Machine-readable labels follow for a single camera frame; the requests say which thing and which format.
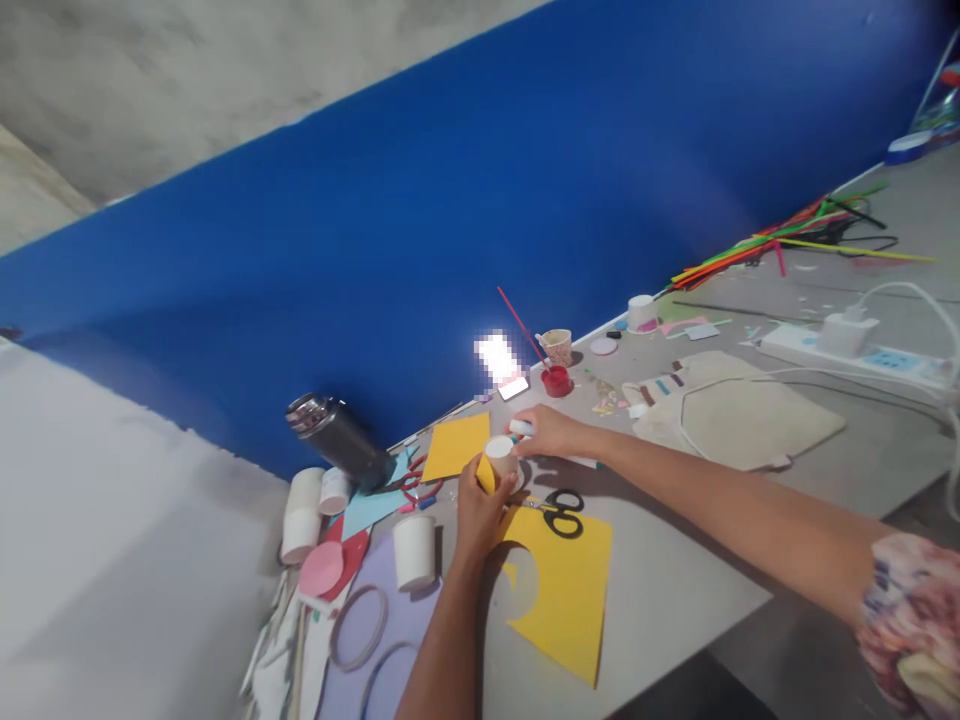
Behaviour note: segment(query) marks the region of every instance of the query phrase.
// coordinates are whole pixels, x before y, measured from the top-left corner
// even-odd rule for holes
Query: red paper
[[[333,540],[340,542],[343,537],[343,515],[337,518],[337,521],[330,526],[324,536],[324,541]],[[337,581],[337,584],[320,596],[321,600],[333,602],[337,596],[343,592],[347,583],[353,579],[360,569],[360,563],[363,562],[363,556],[367,554],[367,545],[370,544],[370,531],[361,530],[352,538],[343,543],[343,574]]]

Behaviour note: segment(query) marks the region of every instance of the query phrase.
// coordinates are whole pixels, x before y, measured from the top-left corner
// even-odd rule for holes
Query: purple paper
[[[393,534],[380,538],[372,546],[353,581],[351,595],[364,585],[376,585],[387,595],[387,624],[383,638],[373,655],[357,670],[344,673],[330,663],[320,700],[318,720],[353,720],[360,717],[360,700],[370,673],[384,652],[401,640],[419,645],[427,632],[440,595],[440,583],[419,593],[397,590],[397,571],[393,558]],[[340,657],[349,662],[357,657],[377,627],[380,598],[375,592],[364,593],[344,618],[340,630]],[[384,663],[370,693],[366,720],[391,720],[397,714],[400,698],[413,669],[416,652],[402,648]]]

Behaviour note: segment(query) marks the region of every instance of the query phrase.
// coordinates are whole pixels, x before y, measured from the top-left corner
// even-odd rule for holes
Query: red paint cup
[[[573,380],[565,367],[549,367],[540,373],[540,379],[550,397],[566,397],[573,392]]]

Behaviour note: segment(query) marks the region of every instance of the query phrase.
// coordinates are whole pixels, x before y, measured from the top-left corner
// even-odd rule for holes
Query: yellow paper
[[[596,687],[603,608],[613,528],[578,515],[583,535],[558,537],[543,513],[511,506],[500,526],[500,542],[517,542],[537,564],[540,591],[533,609],[508,625],[591,687]]]
[[[433,429],[433,439],[430,441],[427,463],[420,482],[458,476],[474,455],[483,452],[489,439],[490,413],[437,425]],[[477,478],[488,493],[492,493],[496,488],[493,467],[486,455],[480,458]]]
[[[503,574],[507,576],[507,580],[510,581],[510,589],[517,589],[517,566],[513,563],[504,563],[503,567],[500,568],[503,570]]]

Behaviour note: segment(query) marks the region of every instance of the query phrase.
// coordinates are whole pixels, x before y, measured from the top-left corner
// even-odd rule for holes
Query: hand
[[[468,462],[460,473],[460,494],[457,499],[457,546],[453,562],[479,566],[487,553],[493,549],[503,506],[513,492],[517,474],[511,473],[501,479],[500,487],[487,495],[477,481],[478,454]]]
[[[589,455],[586,442],[591,426],[567,417],[546,405],[537,405],[521,410],[514,420],[524,420],[536,431],[536,435],[513,446],[519,457],[525,455]]]

